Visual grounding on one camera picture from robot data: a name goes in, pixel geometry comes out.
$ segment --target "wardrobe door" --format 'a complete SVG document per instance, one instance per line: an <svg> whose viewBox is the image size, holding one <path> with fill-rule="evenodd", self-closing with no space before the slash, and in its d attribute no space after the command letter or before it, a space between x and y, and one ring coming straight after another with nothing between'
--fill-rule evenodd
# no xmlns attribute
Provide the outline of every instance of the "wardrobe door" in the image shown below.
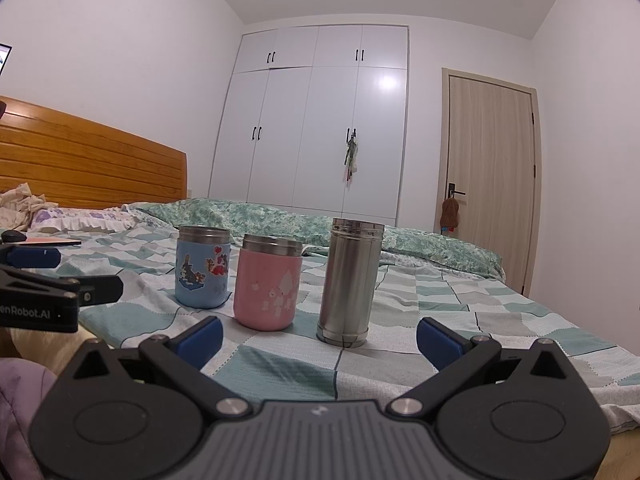
<svg viewBox="0 0 640 480"><path fill-rule="evenodd" d="M391 25L364 25L360 66L406 68L409 30Z"/></svg>
<svg viewBox="0 0 640 480"><path fill-rule="evenodd" d="M234 72L250 72L269 68L277 33L277 30L265 30L264 32L245 34L242 37L242 43L240 43Z"/></svg>
<svg viewBox="0 0 640 480"><path fill-rule="evenodd" d="M342 211L344 158L357 80L357 67L313 68L293 192L295 207Z"/></svg>
<svg viewBox="0 0 640 480"><path fill-rule="evenodd" d="M304 207L293 207L290 205L281 206L280 209L305 216L331 216L332 218L340 218L341 215L340 211L322 211L319 209L306 209Z"/></svg>
<svg viewBox="0 0 640 480"><path fill-rule="evenodd" d="M269 68L312 66L318 40L318 27L280 28Z"/></svg>
<svg viewBox="0 0 640 480"><path fill-rule="evenodd" d="M269 70L249 202L291 205L311 67Z"/></svg>
<svg viewBox="0 0 640 480"><path fill-rule="evenodd" d="M389 226L396 225L395 218L383 218L382 216L359 215L357 213L342 213L341 218L347 218L349 220L360 220L363 222L373 222L374 224Z"/></svg>
<svg viewBox="0 0 640 480"><path fill-rule="evenodd" d="M314 66L358 66L362 25L319 27Z"/></svg>
<svg viewBox="0 0 640 480"><path fill-rule="evenodd" d="M231 78L213 161L210 198L246 202L268 70Z"/></svg>
<svg viewBox="0 0 640 480"><path fill-rule="evenodd" d="M344 194L345 216L354 213L396 218L405 101L406 70L358 69L353 115L358 141L357 171Z"/></svg>

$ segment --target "pillow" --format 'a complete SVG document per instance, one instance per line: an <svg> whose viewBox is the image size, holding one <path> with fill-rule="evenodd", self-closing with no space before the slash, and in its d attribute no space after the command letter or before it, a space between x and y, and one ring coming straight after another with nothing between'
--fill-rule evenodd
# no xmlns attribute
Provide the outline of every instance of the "pillow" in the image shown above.
<svg viewBox="0 0 640 480"><path fill-rule="evenodd" d="M29 227L30 233L57 233L68 231L117 233L131 229L138 220L124 211L99 209L72 209L57 207L36 213Z"/></svg>

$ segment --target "white wall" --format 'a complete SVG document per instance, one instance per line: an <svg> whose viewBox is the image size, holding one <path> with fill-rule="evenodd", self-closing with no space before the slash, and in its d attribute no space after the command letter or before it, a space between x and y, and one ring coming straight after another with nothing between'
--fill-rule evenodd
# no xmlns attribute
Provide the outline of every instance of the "white wall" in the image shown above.
<svg viewBox="0 0 640 480"><path fill-rule="evenodd" d="M640 353L640 1L557 0L533 48L543 190L531 296Z"/></svg>
<svg viewBox="0 0 640 480"><path fill-rule="evenodd" d="M182 150L206 196L241 32L224 0L2 0L0 94Z"/></svg>
<svg viewBox="0 0 640 480"><path fill-rule="evenodd" d="M332 23L409 26L409 101L398 225L431 231L440 166L442 68L535 87L531 42L466 23L391 14L307 16L254 23L244 32Z"/></svg>

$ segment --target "computer mouse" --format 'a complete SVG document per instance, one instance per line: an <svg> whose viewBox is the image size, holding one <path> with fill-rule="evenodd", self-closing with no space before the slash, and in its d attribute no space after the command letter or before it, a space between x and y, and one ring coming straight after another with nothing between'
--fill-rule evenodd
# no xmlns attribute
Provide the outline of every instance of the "computer mouse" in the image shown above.
<svg viewBox="0 0 640 480"><path fill-rule="evenodd" d="M16 242L23 242L27 239L27 235L21 233L20 231L14 231L13 229L8 229L7 231L3 231L0 234L0 238L5 244L15 244Z"/></svg>

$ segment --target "bed frame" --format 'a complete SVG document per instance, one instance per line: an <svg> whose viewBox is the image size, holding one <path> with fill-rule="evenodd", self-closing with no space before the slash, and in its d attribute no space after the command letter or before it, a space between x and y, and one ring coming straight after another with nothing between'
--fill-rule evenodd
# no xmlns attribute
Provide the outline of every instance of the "bed frame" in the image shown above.
<svg viewBox="0 0 640 480"><path fill-rule="evenodd" d="M60 207L187 197L183 152L50 108L0 96L0 191L27 182Z"/></svg>

